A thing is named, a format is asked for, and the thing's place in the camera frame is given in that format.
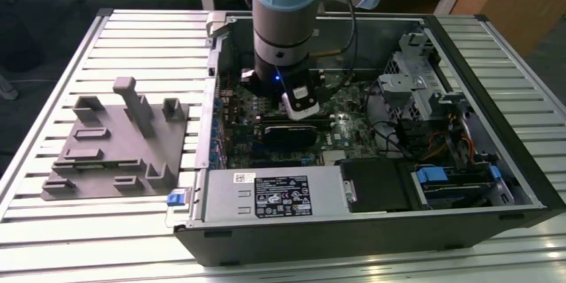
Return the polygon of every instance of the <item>power supply label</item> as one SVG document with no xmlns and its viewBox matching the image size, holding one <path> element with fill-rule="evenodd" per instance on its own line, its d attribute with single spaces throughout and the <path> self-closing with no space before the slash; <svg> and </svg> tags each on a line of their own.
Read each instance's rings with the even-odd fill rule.
<svg viewBox="0 0 566 283">
<path fill-rule="evenodd" d="M 253 182 L 257 218 L 312 215 L 306 176 L 256 178 Z"/>
</svg>

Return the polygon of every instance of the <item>motherboard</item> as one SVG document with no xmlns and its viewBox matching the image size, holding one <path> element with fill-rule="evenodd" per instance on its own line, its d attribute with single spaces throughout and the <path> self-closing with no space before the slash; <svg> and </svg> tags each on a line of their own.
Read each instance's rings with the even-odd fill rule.
<svg viewBox="0 0 566 283">
<path fill-rule="evenodd" d="M 342 72 L 325 71 L 325 85 L 337 85 Z M 288 120 L 282 104 L 256 97 L 238 86 L 221 94 L 226 168 L 333 165 L 344 158 L 379 155 L 375 134 L 361 111 L 371 82 L 344 87 L 301 121 Z"/>
</svg>

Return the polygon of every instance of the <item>barcode label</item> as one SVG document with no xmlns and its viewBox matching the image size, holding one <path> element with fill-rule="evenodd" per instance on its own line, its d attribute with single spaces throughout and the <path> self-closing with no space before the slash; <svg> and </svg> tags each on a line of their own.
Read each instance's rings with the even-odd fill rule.
<svg viewBox="0 0 566 283">
<path fill-rule="evenodd" d="M 254 172 L 236 172 L 233 174 L 233 183 L 252 183 L 254 180 Z"/>
</svg>

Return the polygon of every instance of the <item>blue connector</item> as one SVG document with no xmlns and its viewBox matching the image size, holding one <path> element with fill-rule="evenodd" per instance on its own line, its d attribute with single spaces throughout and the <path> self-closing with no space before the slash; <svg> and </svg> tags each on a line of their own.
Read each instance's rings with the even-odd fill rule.
<svg viewBox="0 0 566 283">
<path fill-rule="evenodd" d="M 184 205 L 184 194 L 169 194 L 166 196 L 166 206 L 176 207 Z"/>
<path fill-rule="evenodd" d="M 496 166 L 489 166 L 488 171 L 491 172 L 491 175 L 495 180 L 497 180 L 501 177 L 501 172 L 499 171 Z"/>
<path fill-rule="evenodd" d="M 445 175 L 441 167 L 421 167 L 416 172 L 417 182 L 447 182 L 448 176 Z"/>
</svg>

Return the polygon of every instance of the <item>aluminum extrusion table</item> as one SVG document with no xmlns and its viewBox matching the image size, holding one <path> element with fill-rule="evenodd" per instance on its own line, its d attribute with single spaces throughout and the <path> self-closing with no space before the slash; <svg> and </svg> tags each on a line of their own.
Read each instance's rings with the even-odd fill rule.
<svg viewBox="0 0 566 283">
<path fill-rule="evenodd" d="M 122 103 L 113 78 L 134 76 L 149 102 L 189 104 L 178 186 L 192 184 L 208 45 L 204 11 L 114 10 L 96 17 L 0 182 L 2 282 L 563 282 L 566 214 L 471 249 L 204 268 L 165 226 L 165 196 L 42 201 L 41 184 L 69 134 L 78 95 Z M 541 170 L 566 199 L 566 110 L 489 23 L 440 16 Z M 441 67 L 452 87 L 448 68 Z"/>
</svg>

